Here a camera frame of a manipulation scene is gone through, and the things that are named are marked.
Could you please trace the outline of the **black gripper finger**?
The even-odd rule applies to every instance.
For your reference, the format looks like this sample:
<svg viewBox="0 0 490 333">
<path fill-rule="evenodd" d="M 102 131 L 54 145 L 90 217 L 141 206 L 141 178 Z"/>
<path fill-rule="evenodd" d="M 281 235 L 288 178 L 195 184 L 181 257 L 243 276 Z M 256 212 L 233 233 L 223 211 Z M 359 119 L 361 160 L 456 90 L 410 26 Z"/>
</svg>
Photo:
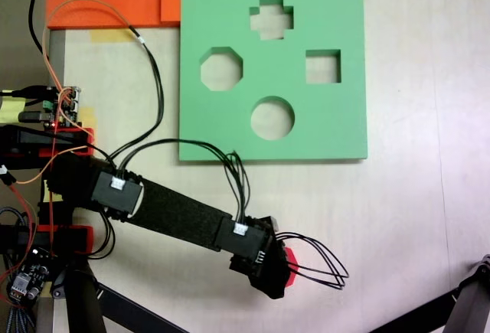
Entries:
<svg viewBox="0 0 490 333">
<path fill-rule="evenodd" d="M 278 247 L 283 247 L 283 242 L 278 239 L 279 226 L 276 219 L 273 216 L 266 216 L 263 218 L 265 238 L 264 246 L 271 247 L 272 245 L 277 245 Z"/>
<path fill-rule="evenodd" d="M 286 282 L 277 278 L 249 278 L 250 285 L 271 299 L 284 297 Z"/>
</svg>

